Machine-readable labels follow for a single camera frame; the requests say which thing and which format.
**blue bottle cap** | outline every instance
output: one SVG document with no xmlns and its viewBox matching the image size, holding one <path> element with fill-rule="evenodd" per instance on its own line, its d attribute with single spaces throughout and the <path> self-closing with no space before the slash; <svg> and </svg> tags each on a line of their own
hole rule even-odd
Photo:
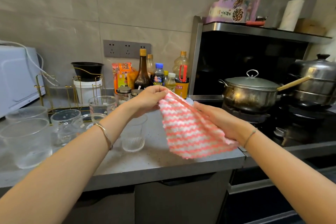
<svg viewBox="0 0 336 224">
<path fill-rule="evenodd" d="M 155 67 L 156 68 L 163 68 L 163 64 L 162 63 L 155 63 Z"/>
</svg>

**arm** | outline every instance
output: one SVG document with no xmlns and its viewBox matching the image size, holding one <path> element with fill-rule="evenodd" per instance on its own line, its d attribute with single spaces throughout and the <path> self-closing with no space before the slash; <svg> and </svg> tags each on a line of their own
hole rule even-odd
<svg viewBox="0 0 336 224">
<path fill-rule="evenodd" d="M 194 106 L 240 145 L 245 145 L 255 130 L 253 125 L 221 108 L 200 103 Z M 258 130 L 248 140 L 245 149 L 306 223 L 336 222 L 336 184 Z"/>
<path fill-rule="evenodd" d="M 132 118 L 165 97 L 166 88 L 153 86 L 120 105 L 100 121 L 114 143 Z M 0 223 L 61 223 L 108 152 L 98 126 L 47 158 L 0 199 Z"/>
</svg>

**dish cloth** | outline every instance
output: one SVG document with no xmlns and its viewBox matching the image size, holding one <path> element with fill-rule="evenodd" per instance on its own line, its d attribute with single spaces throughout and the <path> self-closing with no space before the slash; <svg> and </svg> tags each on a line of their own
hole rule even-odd
<svg viewBox="0 0 336 224">
<path fill-rule="evenodd" d="M 172 153 L 182 158 L 201 158 L 238 147 L 237 141 L 227 139 L 204 113 L 172 91 L 159 101 L 159 107 Z"/>
</svg>

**cabinet door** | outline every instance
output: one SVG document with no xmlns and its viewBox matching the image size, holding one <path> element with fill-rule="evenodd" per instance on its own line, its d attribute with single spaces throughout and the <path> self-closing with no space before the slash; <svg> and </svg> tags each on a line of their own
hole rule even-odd
<svg viewBox="0 0 336 224">
<path fill-rule="evenodd" d="M 215 223 L 230 175 L 231 170 L 136 185 L 136 223 Z"/>
<path fill-rule="evenodd" d="M 131 193 L 115 194 L 116 189 L 112 195 L 110 189 L 90 191 L 82 197 L 84 192 L 63 224 L 134 224 L 134 187 Z"/>
</svg>

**left arm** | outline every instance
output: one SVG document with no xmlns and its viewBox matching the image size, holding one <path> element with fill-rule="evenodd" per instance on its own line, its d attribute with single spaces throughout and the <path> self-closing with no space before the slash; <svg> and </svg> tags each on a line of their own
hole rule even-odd
<svg viewBox="0 0 336 224">
<path fill-rule="evenodd" d="M 100 124 L 112 144 L 126 124 L 167 94 L 152 86 L 123 103 Z M 0 199 L 0 223 L 61 223 L 108 152 L 105 136 L 94 125 L 47 158 Z"/>
</svg>

